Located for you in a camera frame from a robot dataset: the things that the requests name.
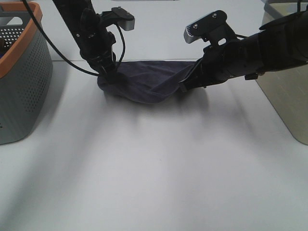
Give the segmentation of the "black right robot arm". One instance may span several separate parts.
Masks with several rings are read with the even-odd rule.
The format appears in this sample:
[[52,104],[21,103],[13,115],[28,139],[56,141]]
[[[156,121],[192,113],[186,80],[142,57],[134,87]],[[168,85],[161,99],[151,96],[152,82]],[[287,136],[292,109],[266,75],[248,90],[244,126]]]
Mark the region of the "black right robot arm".
[[226,82],[235,77],[254,80],[266,72],[308,63],[308,12],[299,11],[273,20],[248,37],[237,35],[222,10],[186,26],[184,39],[209,41],[179,85],[183,92]]

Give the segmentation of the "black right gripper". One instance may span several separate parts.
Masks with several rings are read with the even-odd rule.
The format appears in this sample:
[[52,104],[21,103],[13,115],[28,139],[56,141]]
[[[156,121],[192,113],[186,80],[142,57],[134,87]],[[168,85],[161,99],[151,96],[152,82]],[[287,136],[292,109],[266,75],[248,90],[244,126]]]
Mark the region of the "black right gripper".
[[210,45],[203,49],[203,57],[195,62],[184,80],[179,82],[181,91],[187,92],[225,82],[224,79],[219,79],[217,72],[222,67],[223,50],[228,42],[238,41],[233,29],[228,24],[214,28],[201,28],[201,24],[191,24],[185,28],[184,39],[187,43],[202,39],[210,42]]

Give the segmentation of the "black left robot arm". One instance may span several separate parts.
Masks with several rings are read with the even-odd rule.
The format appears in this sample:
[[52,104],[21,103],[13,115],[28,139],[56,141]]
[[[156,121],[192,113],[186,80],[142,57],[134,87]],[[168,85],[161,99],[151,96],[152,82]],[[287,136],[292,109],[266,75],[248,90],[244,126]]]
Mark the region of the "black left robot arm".
[[106,84],[119,81],[116,55],[112,46],[115,36],[101,25],[102,17],[90,0],[54,0],[58,12],[80,49],[80,56],[97,71]]

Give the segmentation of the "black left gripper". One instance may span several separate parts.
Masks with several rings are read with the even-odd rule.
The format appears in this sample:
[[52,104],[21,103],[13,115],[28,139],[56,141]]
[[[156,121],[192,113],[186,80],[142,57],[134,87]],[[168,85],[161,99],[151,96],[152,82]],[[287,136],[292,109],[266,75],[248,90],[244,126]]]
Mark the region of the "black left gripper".
[[113,22],[111,11],[97,14],[90,8],[82,11],[79,21],[84,46],[81,48],[82,57],[94,70],[101,73],[102,78],[108,84],[118,82],[115,54],[112,50],[116,39],[106,29]]

